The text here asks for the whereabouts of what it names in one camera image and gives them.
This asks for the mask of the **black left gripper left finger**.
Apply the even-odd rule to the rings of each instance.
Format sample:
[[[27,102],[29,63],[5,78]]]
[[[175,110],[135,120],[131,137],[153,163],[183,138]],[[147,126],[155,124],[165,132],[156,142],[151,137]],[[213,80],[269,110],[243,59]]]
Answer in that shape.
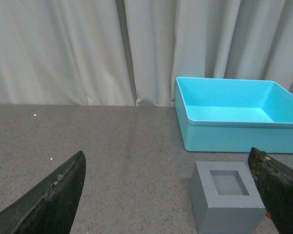
[[[79,151],[0,212],[0,234],[70,233],[85,173],[85,155]]]

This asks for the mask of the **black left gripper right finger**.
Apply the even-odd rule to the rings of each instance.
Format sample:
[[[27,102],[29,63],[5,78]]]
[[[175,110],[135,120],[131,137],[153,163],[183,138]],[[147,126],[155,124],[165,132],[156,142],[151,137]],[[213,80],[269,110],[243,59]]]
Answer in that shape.
[[[255,147],[248,165],[276,229],[280,234],[293,234],[293,169]]]

